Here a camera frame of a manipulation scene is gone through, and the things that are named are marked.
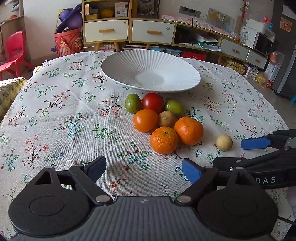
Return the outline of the smooth orange tomato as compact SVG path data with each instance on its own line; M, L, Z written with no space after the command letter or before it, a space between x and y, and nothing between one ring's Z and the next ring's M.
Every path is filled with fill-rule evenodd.
M158 115L152 109L143 109L133 116L133 124L136 130L142 133L150 132L158 123Z

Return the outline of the knitted olive cushion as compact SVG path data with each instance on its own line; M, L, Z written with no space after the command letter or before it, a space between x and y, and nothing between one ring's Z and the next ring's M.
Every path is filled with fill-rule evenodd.
M9 110L16 96L27 83L27 79L23 77L7 79L1 81L0 87L0 119L3 120L5 114Z

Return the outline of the red plastic chair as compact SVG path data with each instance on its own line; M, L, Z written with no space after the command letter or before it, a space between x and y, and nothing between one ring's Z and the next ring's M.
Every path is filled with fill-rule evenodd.
M6 41L6 51L8 61L1 65L1 81L3 80L3 72L8 72L16 77L21 75L21 64L30 69L35 67L25 60L25 31L18 31L12 34Z

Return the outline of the red tomato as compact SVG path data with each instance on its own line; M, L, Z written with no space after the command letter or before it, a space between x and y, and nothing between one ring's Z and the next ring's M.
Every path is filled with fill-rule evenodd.
M164 109L164 99L156 93L148 93L142 99L143 109L152 109L157 114L160 114Z

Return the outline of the black microwave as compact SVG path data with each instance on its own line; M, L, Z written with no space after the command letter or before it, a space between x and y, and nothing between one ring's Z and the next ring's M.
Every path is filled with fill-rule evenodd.
M262 55L268 56L273 50L273 42L261 32L257 32L253 49Z

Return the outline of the colourful map board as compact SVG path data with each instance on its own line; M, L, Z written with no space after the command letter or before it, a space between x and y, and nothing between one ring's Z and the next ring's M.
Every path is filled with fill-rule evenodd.
M206 22L229 33L234 26L234 18L213 8L208 9Z

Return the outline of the framed cat picture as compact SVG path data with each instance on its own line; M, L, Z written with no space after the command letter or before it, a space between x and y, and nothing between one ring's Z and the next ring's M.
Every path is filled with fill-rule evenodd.
M138 0L137 17L156 19L159 14L160 0Z

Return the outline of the purple toy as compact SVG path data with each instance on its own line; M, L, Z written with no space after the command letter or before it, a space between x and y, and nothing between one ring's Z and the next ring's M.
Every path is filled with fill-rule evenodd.
M82 27L82 4L78 4L75 8L63 9L60 13L60 25L56 28L56 33L63 32L66 28L75 30Z

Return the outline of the red box under cabinet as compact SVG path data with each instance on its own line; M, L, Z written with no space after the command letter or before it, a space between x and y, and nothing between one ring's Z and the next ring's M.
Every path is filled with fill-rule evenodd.
M190 52L190 51L183 51L180 54L180 57L182 58L188 58L188 59L196 59L196 60L201 60L205 61L207 58L207 54L203 52Z

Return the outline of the long low tv cabinet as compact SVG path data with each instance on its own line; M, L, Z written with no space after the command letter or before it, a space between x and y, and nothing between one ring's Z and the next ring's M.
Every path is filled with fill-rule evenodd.
M263 69L268 58L233 38L214 30L174 21L131 18L131 43L158 44L193 49L230 58Z

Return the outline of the wooden shelf cabinet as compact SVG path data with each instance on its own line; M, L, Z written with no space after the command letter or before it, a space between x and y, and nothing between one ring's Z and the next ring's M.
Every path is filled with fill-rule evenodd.
M117 3L127 7L126 16L116 16ZM113 43L115 51L120 51L120 43L130 40L132 1L82 1L83 43L94 45L99 51L100 44Z

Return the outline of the floral tablecloth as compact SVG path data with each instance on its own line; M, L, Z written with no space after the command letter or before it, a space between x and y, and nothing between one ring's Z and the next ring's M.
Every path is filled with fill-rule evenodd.
M254 158L268 150L245 151L240 143L284 130L277 110L242 75L232 69L189 60L200 73L195 88L163 94L184 108L183 116L199 121L202 140L180 145L173 153L156 153L148 133L138 132L125 99L143 91L114 83L101 71L107 52L85 52L46 62L22 87L1 122L1 237L15 231L8 208L20 191L45 166L67 170L100 155L107 170L98 185L110 196L170 196L190 185L182 159L201 166L216 157ZM233 140L228 151L217 148L222 134Z

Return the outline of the white ribbed plate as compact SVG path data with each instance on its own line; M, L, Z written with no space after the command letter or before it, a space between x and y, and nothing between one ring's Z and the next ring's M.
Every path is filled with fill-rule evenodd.
M152 92L183 92L201 81L197 69L187 61L144 49L113 53L103 60L101 71L124 87Z

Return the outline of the orange mandarin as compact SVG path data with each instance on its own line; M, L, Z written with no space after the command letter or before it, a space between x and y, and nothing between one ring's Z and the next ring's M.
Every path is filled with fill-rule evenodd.
M162 126L157 128L150 137L152 149L162 155L171 154L177 148L179 139L173 128Z
M188 116L178 119L174 125L179 140L188 146L193 146L201 141L204 135L202 124Z

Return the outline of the green fruit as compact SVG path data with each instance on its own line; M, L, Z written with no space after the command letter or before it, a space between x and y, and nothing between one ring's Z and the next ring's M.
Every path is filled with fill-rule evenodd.
M142 109L140 97L135 93L129 94L125 99L125 109L132 114L140 111Z
M184 112L182 104L175 100L168 100L165 104L165 110L172 112L176 116L181 116Z

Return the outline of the brown kiwi fruit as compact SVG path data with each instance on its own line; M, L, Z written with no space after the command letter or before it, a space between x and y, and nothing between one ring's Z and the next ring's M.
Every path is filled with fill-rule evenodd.
M158 126L159 127L166 126L166 127L173 128L176 121L177 119L175 114L172 113L171 111L166 110L159 114Z

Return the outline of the grey refrigerator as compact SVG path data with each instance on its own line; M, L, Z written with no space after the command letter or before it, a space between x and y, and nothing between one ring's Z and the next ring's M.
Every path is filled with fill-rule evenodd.
M274 1L272 24L276 34L274 50L284 55L272 90L292 99L295 96L295 1Z

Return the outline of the small pale yellow fruit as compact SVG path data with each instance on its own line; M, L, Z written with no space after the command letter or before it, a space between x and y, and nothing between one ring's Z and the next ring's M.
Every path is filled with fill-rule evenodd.
M219 137L217 137L216 146L218 149L222 151L228 151L233 146L233 140L228 135L222 134Z

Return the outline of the red cartoon bucket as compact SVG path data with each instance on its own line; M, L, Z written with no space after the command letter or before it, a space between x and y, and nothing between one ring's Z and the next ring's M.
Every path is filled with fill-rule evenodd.
M51 48L51 51L56 52L58 57L84 51L80 28L55 33L54 40L55 47Z

